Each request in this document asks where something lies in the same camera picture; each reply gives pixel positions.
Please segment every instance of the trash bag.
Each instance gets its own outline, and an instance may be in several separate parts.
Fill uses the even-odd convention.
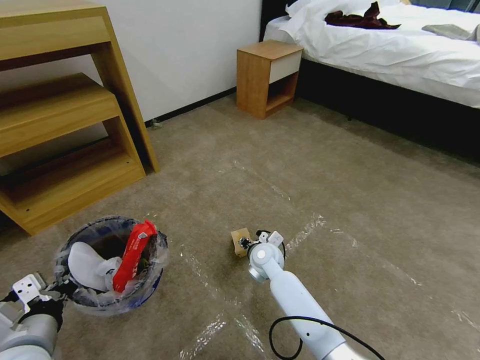
[[[132,229],[139,222],[123,216],[107,216],[82,226],[55,257],[54,275],[58,284],[72,281],[78,289],[69,299],[86,314],[112,316],[138,308],[153,294],[168,263],[167,237],[160,231],[151,236],[138,262],[137,275],[122,293],[101,292],[76,281],[69,270],[70,249],[76,242],[89,244],[101,257],[122,257]]]

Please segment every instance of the pillow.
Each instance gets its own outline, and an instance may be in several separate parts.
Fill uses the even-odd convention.
[[[382,6],[388,5],[397,5],[401,0],[377,0],[380,11]],[[298,13],[302,8],[306,7],[311,3],[317,3],[320,6],[325,6],[327,13],[332,13],[333,11],[342,10],[345,15],[349,15],[355,11],[365,12],[375,0],[297,0],[292,5],[287,6],[285,11],[287,14],[293,18],[296,13]]]

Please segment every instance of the wooden nightstand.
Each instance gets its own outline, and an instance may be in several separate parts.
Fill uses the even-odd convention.
[[[236,52],[236,105],[264,119],[294,100],[303,47],[267,40]]]

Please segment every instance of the bed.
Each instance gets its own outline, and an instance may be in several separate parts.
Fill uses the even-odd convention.
[[[362,14],[369,4],[263,0],[260,36],[305,48],[298,96],[427,143],[455,140],[477,157],[472,129],[480,115],[480,45],[421,28],[456,24],[472,31],[480,14],[380,0],[379,17],[400,28],[367,30],[323,21],[335,10]],[[288,15],[286,5],[297,8]]]

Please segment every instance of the red snack wrapper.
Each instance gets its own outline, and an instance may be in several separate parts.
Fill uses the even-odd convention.
[[[113,290],[122,293],[127,283],[137,275],[140,256],[152,235],[157,233],[155,225],[145,220],[133,227],[128,237],[121,265],[113,277]]]

